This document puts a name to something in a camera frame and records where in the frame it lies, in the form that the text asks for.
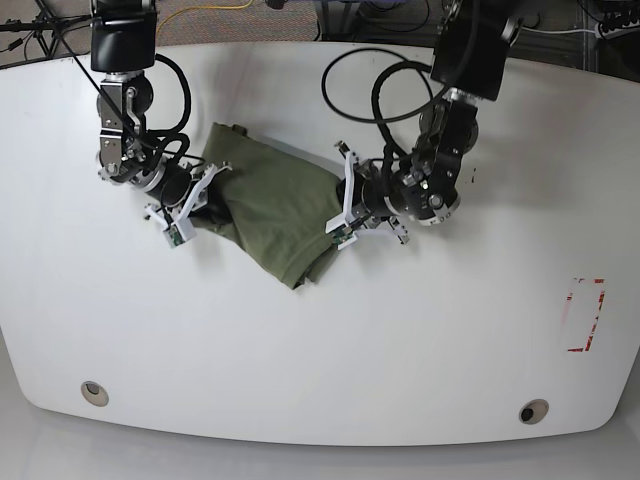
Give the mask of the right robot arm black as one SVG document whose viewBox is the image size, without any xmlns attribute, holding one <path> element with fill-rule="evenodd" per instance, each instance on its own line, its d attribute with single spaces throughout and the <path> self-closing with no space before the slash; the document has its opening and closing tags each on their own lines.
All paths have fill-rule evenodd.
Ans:
<svg viewBox="0 0 640 480">
<path fill-rule="evenodd" d="M 97 85 L 100 177 L 148 195 L 152 201 L 145 216 L 159 224 L 172 247 L 195 237 L 197 218 L 229 224 L 229 208 L 213 186 L 228 167 L 188 152 L 191 141 L 184 129 L 191 89 L 177 63 L 156 51 L 155 2 L 94 1 L 91 17 L 91 69 L 104 76 Z M 146 119 L 154 90 L 145 72 L 156 63 L 175 73 L 183 94 L 181 117 L 165 129 L 149 128 Z"/>
</svg>

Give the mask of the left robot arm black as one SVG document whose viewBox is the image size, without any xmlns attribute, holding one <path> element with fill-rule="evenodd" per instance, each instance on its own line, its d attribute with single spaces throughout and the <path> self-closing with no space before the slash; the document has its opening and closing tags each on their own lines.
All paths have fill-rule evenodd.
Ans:
<svg viewBox="0 0 640 480">
<path fill-rule="evenodd" d="M 344 142 L 336 147 L 344 159 L 344 179 L 337 193 L 341 212 L 326 224 L 333 243 L 343 249 L 364 235 L 387 233 L 409 240 L 404 219 L 432 226 L 449 219 L 460 203 L 456 183 L 463 156 L 475 145 L 477 104 L 497 99 L 506 59 L 522 28 L 518 1 L 452 1 L 439 28 L 433 62 L 400 57 L 374 81 L 370 103 L 384 140 L 379 158 L 362 160 Z M 384 117 L 380 96 L 394 74 L 414 71 L 425 84 L 438 82 L 428 101 L 406 116 L 419 119 L 414 146 L 404 150 Z"/>
</svg>

